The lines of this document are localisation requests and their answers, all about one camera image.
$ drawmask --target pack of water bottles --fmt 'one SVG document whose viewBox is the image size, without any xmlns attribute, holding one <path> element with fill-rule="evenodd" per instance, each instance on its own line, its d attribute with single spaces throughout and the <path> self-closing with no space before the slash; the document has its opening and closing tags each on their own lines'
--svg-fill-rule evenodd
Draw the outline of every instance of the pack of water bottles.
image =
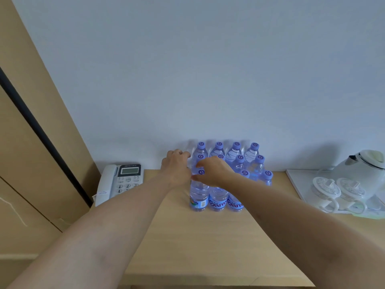
<svg viewBox="0 0 385 289">
<path fill-rule="evenodd" d="M 227 153 L 223 149 L 223 143 L 217 142 L 209 154 L 206 150 L 205 142 L 199 142 L 192 154 L 192 174 L 205 174 L 204 168 L 197 168 L 196 164 L 200 160 L 213 156 L 225 160 L 236 173 L 246 178 L 262 181 L 269 186 L 272 184 L 273 173 L 270 170 L 265 170 L 265 157 L 259 154 L 258 143 L 252 143 L 250 148 L 242 154 L 240 142 L 234 142 Z M 199 212 L 203 211 L 207 206 L 216 212 L 223 210 L 226 206 L 234 212 L 239 212 L 243 209 L 243 204 L 228 191 L 192 180 L 190 186 L 190 207 Z"/>
</svg>

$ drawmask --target white cup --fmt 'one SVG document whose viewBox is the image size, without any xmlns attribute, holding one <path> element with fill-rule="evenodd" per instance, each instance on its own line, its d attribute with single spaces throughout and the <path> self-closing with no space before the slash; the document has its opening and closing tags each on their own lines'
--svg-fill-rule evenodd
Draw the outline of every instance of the white cup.
<svg viewBox="0 0 385 289">
<path fill-rule="evenodd" d="M 340 210 L 348 210 L 355 214 L 362 214 L 367 210 L 368 206 L 363 201 L 365 198 L 365 190 L 360 186 L 358 181 L 339 178 L 337 179 L 337 185 L 341 190 L 341 196 L 337 199 Z M 362 211 L 357 212 L 350 208 L 355 203 L 362 205 Z"/>
<path fill-rule="evenodd" d="M 310 186 L 309 192 L 304 198 L 308 204 L 326 213 L 335 213 L 339 209 L 339 204 L 336 201 L 336 198 L 340 195 L 341 190 L 334 183 L 333 179 L 315 177 Z M 334 208 L 328 207 L 328 205 L 332 202 L 334 204 Z"/>
</svg>

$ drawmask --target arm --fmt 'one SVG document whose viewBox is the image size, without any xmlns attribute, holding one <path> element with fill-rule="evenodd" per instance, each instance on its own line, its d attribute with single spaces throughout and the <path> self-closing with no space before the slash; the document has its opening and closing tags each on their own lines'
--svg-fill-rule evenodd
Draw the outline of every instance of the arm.
<svg viewBox="0 0 385 289">
<path fill-rule="evenodd" d="M 200 161 L 192 179 L 219 186 L 247 208 L 277 247 L 317 288 L 382 288 L 385 252 L 330 215 L 263 183 L 217 157 Z"/>
<path fill-rule="evenodd" d="M 158 176 L 80 218 L 8 289 L 115 289 L 166 194 L 190 179 L 188 157 L 169 151 Z"/>
</svg>

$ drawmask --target telephone display screen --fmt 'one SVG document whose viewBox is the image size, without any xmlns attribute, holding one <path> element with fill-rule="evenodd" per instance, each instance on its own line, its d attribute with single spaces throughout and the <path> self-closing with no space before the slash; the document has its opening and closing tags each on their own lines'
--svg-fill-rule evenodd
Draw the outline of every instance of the telephone display screen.
<svg viewBox="0 0 385 289">
<path fill-rule="evenodd" d="M 134 167 L 134 168 L 122 168 L 121 170 L 121 175 L 131 175 L 133 173 L 138 173 L 139 172 L 139 167 Z"/>
</svg>

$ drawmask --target blue label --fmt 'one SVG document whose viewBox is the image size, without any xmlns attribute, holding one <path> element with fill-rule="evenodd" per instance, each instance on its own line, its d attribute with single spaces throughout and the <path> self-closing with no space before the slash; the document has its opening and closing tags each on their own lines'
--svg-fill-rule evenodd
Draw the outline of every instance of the blue label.
<svg viewBox="0 0 385 289">
<path fill-rule="evenodd" d="M 224 206 L 226 206 L 227 199 L 223 201 L 216 201 L 211 196 L 209 196 L 209 204 L 215 209 L 222 209 Z"/>
<path fill-rule="evenodd" d="M 207 206 L 208 198 L 203 201 L 197 201 L 190 196 L 190 204 L 196 209 L 202 209 Z"/>
<path fill-rule="evenodd" d="M 227 204 L 229 206 L 231 206 L 233 209 L 237 209 L 237 210 L 240 210 L 243 208 L 243 205 L 241 202 L 235 202 L 233 201 L 230 197 L 228 197 L 227 199 Z"/>
</svg>

